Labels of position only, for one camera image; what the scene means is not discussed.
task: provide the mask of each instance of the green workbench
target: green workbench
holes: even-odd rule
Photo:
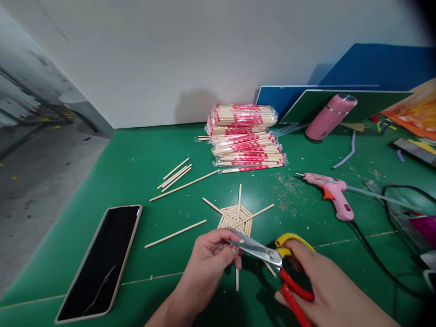
[[[118,130],[0,303],[0,325],[52,325],[106,208],[131,204],[141,204],[144,210],[115,306],[104,317],[74,324],[144,325],[180,279],[196,237],[218,225],[221,215],[202,197],[219,208],[235,205],[240,183],[241,202],[250,212],[275,204],[254,219],[253,238],[270,244],[284,232],[297,233],[335,261],[399,323],[413,323],[423,302],[399,289],[380,270],[349,225],[336,219],[332,203],[322,200],[321,189],[294,174],[320,173],[360,188],[365,179],[373,179],[380,186],[409,184],[436,196],[435,172],[408,157],[401,162],[388,146],[398,137],[409,138],[405,131],[389,129],[384,136],[357,133],[356,154],[334,171],[332,166],[350,151],[351,130],[339,126],[323,142],[311,142],[298,131],[280,138],[289,160],[286,167],[215,174],[149,202],[161,194],[156,187],[162,177],[185,158],[190,157],[192,170],[171,189],[215,169],[210,145],[193,141],[194,136],[204,134],[203,126]],[[392,231],[380,202],[351,192],[346,198],[361,230],[370,236],[368,241],[390,271],[411,288],[425,292],[421,275],[424,265]],[[409,200],[424,207],[426,213],[434,209],[429,202],[420,202],[424,201],[420,197],[411,196]],[[144,249],[146,244],[205,218],[206,223]],[[235,269],[229,268],[196,324],[217,321],[238,326],[297,326],[293,314],[273,298],[280,280],[248,256],[243,257],[243,266],[239,292],[235,291]]]

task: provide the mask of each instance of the purple object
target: purple object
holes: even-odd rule
[[[403,158],[403,155],[401,154],[401,150],[398,150],[398,151],[396,152],[396,154],[397,154],[399,160],[400,160],[401,162],[404,162],[404,158]]]
[[[436,248],[436,216],[409,219],[409,221]]]
[[[342,166],[356,151],[356,130],[353,130],[353,136],[351,138],[351,152],[344,158],[340,163],[337,163],[333,166],[333,169],[338,168],[339,166]]]

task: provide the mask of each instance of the chopstick bundle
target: chopstick bundle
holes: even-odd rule
[[[250,134],[250,133],[258,133],[258,132],[267,132],[268,128],[265,126],[216,126],[209,123],[206,125],[206,132],[209,135],[217,136],[217,135],[232,135],[232,134]]]
[[[268,137],[274,137],[274,135],[267,132],[225,135],[224,137],[211,137],[212,139],[209,141],[209,143],[212,144],[214,147],[220,147],[224,145],[232,145],[258,139],[265,139]]]
[[[208,135],[262,132],[277,119],[277,112],[271,106],[217,104],[208,117],[206,132]]]
[[[265,166],[256,166],[256,167],[241,167],[241,168],[229,168],[229,169],[220,169],[218,171],[219,174],[222,173],[237,173],[242,171],[251,171],[251,170],[259,170],[259,169],[268,169],[268,168],[278,168],[284,167],[285,164],[276,164],[276,165],[265,165]]]
[[[216,148],[226,147],[229,145],[241,144],[250,141],[265,140],[269,138],[274,138],[274,135],[272,133],[256,133],[255,135],[250,134],[247,137],[238,137],[235,139],[229,139],[227,141],[211,142],[211,144],[213,144],[214,148],[216,149]]]
[[[217,161],[212,163],[214,167],[232,167],[232,166],[265,166],[265,165],[280,165],[279,161]]]
[[[268,129],[277,118],[269,105],[217,104],[208,116],[208,137],[194,140],[213,146],[213,165],[222,168],[220,173],[283,167],[287,160],[282,146]]]
[[[244,149],[256,148],[256,147],[261,147],[264,145],[277,146],[278,141],[274,137],[269,137],[268,139],[260,139],[260,140],[255,140],[255,141],[242,142],[239,144],[215,148],[215,149],[212,149],[212,153],[214,155],[223,155],[223,154],[227,154],[230,152],[239,152],[239,151],[243,151]]]
[[[231,153],[224,156],[215,157],[217,161],[285,161],[286,154],[241,154]]]

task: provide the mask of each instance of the red and white chopstick wrapper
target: red and white chopstick wrapper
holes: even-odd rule
[[[220,169],[219,173],[238,173],[243,171],[252,171],[252,170],[259,170],[259,169],[268,169],[268,168],[278,168],[283,167],[285,164],[280,165],[264,165],[264,166],[257,166],[257,167],[243,167],[243,168],[230,168],[230,169]]]

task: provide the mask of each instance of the pink thermos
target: pink thermos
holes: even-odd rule
[[[306,135],[314,140],[325,138],[357,104],[348,94],[335,95],[306,129]]]

